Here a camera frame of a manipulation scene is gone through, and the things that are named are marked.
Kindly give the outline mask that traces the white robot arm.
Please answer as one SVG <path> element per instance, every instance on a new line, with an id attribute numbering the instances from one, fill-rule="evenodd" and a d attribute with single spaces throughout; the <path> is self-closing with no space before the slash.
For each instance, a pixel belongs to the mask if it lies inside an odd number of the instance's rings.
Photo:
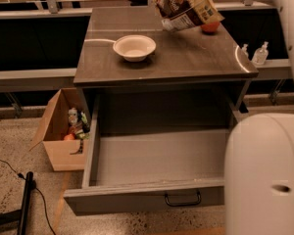
<path id="1" fill-rule="evenodd" d="M 294 79 L 294 0 L 278 9 Z M 294 235 L 294 115 L 246 117 L 224 160 L 225 235 Z"/>

